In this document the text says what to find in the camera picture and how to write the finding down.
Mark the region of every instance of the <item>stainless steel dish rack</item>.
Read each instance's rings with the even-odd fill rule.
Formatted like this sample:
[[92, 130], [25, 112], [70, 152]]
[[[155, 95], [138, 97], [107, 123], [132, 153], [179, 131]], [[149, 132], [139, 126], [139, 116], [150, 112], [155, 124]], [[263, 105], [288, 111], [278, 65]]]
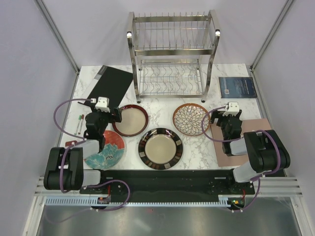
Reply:
[[[127, 40], [137, 102], [160, 96], [201, 97], [205, 102], [219, 38], [219, 23], [213, 10], [208, 15], [138, 17], [130, 12]], [[200, 64], [205, 55], [210, 58], [204, 85]]]

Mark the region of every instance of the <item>pen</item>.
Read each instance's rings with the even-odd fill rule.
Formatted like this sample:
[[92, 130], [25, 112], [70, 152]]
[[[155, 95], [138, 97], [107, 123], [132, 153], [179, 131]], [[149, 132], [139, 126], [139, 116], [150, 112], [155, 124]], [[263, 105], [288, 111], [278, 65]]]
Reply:
[[80, 122], [81, 122], [81, 115], [79, 115], [79, 122], [78, 122], [78, 125], [77, 125], [77, 130], [75, 131], [74, 135], [77, 135], [77, 133], [79, 131]]
[[81, 131], [82, 131], [82, 126], [83, 126], [83, 120], [84, 120], [84, 115], [82, 114], [81, 115], [81, 125], [80, 125], [80, 131], [78, 134], [81, 134]]

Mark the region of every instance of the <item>blue book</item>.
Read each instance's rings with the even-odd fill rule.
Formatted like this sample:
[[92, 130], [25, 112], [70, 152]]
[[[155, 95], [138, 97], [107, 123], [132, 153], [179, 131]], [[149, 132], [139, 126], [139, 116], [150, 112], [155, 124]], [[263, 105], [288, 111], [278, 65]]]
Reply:
[[219, 77], [221, 98], [257, 98], [252, 77]]

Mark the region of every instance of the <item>black mounting base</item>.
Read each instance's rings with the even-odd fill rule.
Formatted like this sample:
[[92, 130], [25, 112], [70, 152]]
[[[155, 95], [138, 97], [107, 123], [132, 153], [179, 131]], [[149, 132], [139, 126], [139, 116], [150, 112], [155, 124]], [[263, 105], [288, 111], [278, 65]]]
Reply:
[[[249, 182], [235, 183], [232, 170], [186, 171], [102, 171], [101, 182], [125, 181], [131, 190], [131, 203], [217, 202], [218, 195], [254, 194]], [[123, 202], [127, 188], [121, 183], [110, 185], [111, 201]], [[107, 194], [107, 186], [80, 190], [81, 194]]]

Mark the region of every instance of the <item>white marble table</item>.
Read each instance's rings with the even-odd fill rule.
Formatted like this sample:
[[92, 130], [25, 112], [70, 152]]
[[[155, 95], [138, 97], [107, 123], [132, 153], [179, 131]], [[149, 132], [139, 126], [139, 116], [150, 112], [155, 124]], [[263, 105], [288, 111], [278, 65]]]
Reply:
[[[131, 66], [113, 66], [115, 68], [132, 72]], [[81, 98], [85, 89], [97, 74], [101, 66], [83, 66], [79, 75], [78, 83], [73, 98]], [[206, 78], [206, 65], [201, 66], [203, 77]], [[119, 163], [112, 169], [145, 169], [152, 170], [147, 167], [140, 159], [138, 154], [138, 144], [142, 135], [157, 127], [169, 128], [175, 131], [182, 139], [184, 144], [184, 153], [181, 160], [170, 170], [175, 169], [221, 169], [218, 166], [216, 152], [212, 141], [208, 140], [204, 135], [197, 137], [188, 137], [180, 133], [173, 125], [172, 116], [177, 107], [185, 103], [197, 103], [206, 108], [208, 111], [222, 106], [229, 101], [237, 101], [243, 110], [241, 119], [257, 119], [261, 118], [256, 99], [221, 99], [219, 92], [218, 79], [219, 76], [248, 76], [245, 64], [216, 64], [213, 66], [210, 90], [208, 99], [205, 103], [201, 102], [201, 98], [160, 98], [160, 99], [141, 99], [142, 106], [149, 115], [149, 124], [145, 131], [134, 137], [123, 137], [125, 142], [125, 153]], [[133, 83], [130, 85], [120, 106], [127, 104], [137, 104], [134, 93]], [[71, 104], [69, 114], [66, 120], [65, 130], [75, 133], [78, 117], [81, 114], [87, 115], [91, 110], [89, 107], [73, 102]], [[67, 141], [74, 140], [73, 137], [63, 134], [61, 146], [64, 147]], [[84, 163], [84, 169], [90, 169]]]

